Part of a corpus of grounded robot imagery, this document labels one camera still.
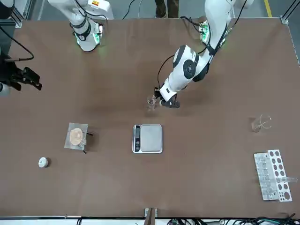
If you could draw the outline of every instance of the brown table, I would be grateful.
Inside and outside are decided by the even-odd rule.
[[[180,19],[110,21],[102,46],[83,52],[68,22],[24,22],[15,38],[35,54],[43,89],[23,85],[1,99],[0,215],[161,217],[300,216],[293,202],[262,200],[253,153],[280,149],[300,177],[300,74],[279,19],[241,19],[209,74],[179,93],[181,108],[146,112],[158,69],[180,45],[203,48]],[[11,56],[25,56],[13,45]],[[172,70],[168,62],[160,82]],[[261,113],[268,132],[250,131]],[[88,154],[64,149],[69,122],[88,123]],[[162,154],[133,154],[134,124],[159,123]],[[38,167],[40,157],[51,166]]]

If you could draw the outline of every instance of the person's leg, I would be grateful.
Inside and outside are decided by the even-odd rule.
[[[178,18],[179,0],[168,0],[168,18]]]
[[[165,2],[164,0],[155,0],[156,3],[156,17],[157,18],[163,18],[166,15],[166,8],[165,8]]]

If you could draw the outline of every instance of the test tube rack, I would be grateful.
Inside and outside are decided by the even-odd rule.
[[[268,150],[266,153],[256,153],[254,160],[263,200],[291,202],[292,195],[288,182],[276,180],[276,178],[286,178],[280,151]]]

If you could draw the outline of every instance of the digital scale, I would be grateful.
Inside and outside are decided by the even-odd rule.
[[[132,151],[134,153],[161,153],[163,128],[159,124],[134,125]]]

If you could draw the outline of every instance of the robotic arm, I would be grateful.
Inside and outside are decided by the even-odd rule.
[[[184,89],[192,80],[198,82],[208,73],[210,63],[224,42],[227,35],[227,25],[230,22],[230,11],[233,6],[244,5],[246,7],[253,3],[253,0],[206,0],[205,14],[209,26],[209,40],[206,44],[206,50],[202,56],[191,50],[187,45],[181,46],[173,59],[173,71],[165,80],[159,93],[155,91],[156,96],[161,96],[161,104],[170,108],[179,108],[179,102],[176,102],[177,92]]]
[[[0,19],[8,19],[13,10],[14,1],[0,0]],[[41,90],[42,84],[39,79],[39,75],[30,68],[19,69],[15,64],[15,60],[12,60],[0,48],[0,96],[7,96],[10,93],[10,87],[20,91],[21,85],[19,83],[30,84]]]
[[[103,26],[92,19],[113,19],[109,2],[105,0],[48,0],[61,11],[74,28],[78,45],[85,52],[100,44]]]

